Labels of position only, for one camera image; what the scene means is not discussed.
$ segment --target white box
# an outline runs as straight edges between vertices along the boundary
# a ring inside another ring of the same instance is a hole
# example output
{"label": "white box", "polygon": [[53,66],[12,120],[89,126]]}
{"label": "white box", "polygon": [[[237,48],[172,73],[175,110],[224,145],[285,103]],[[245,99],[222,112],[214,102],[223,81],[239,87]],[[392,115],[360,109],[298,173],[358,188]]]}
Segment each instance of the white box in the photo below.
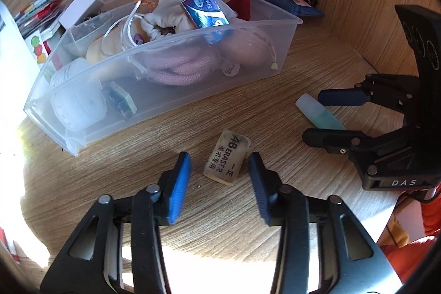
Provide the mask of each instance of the white box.
{"label": "white box", "polygon": [[97,13],[103,4],[103,0],[73,0],[61,15],[59,22],[65,29],[72,28],[84,17]]}

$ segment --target light blue bottle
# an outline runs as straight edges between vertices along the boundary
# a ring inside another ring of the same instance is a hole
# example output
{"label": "light blue bottle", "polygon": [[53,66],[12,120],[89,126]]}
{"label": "light blue bottle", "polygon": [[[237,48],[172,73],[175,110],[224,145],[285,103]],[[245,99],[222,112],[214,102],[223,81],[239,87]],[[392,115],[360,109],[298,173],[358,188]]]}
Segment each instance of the light blue bottle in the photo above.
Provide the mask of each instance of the light blue bottle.
{"label": "light blue bottle", "polygon": [[309,94],[303,94],[295,104],[319,129],[346,130],[330,111]]}

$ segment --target clear plastic storage box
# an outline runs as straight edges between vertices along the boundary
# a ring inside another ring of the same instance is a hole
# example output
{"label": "clear plastic storage box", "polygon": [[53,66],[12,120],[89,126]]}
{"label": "clear plastic storage box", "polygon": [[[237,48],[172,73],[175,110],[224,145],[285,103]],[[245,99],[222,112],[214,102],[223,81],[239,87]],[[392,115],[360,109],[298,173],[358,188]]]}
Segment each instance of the clear plastic storage box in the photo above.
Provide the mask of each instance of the clear plastic storage box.
{"label": "clear plastic storage box", "polygon": [[[128,4],[67,30],[30,91],[26,114],[73,155],[153,116],[278,74],[302,23],[251,0],[250,22],[166,36],[89,64],[89,45],[132,9]],[[222,39],[209,45],[210,35]],[[183,57],[186,63],[175,62]]]}

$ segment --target blue liquid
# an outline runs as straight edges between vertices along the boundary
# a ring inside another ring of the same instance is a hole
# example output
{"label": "blue liquid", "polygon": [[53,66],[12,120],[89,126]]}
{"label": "blue liquid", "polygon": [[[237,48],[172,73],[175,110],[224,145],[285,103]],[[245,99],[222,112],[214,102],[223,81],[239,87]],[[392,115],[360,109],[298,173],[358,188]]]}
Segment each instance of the blue liquid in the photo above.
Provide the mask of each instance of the blue liquid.
{"label": "blue liquid", "polygon": [[328,110],[321,112],[319,116],[310,120],[319,129],[346,130],[341,122],[338,121],[337,118]]}

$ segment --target das logo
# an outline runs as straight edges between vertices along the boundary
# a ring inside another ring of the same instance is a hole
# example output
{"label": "das logo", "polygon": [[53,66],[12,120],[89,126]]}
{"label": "das logo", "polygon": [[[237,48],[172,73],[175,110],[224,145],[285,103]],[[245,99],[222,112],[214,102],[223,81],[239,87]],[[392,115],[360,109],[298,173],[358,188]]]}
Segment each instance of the das logo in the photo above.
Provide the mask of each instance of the das logo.
{"label": "das logo", "polygon": [[400,183],[398,180],[394,180],[392,182],[392,186],[413,186],[416,183],[416,180],[410,180],[409,183],[407,183],[407,180],[404,180]]}

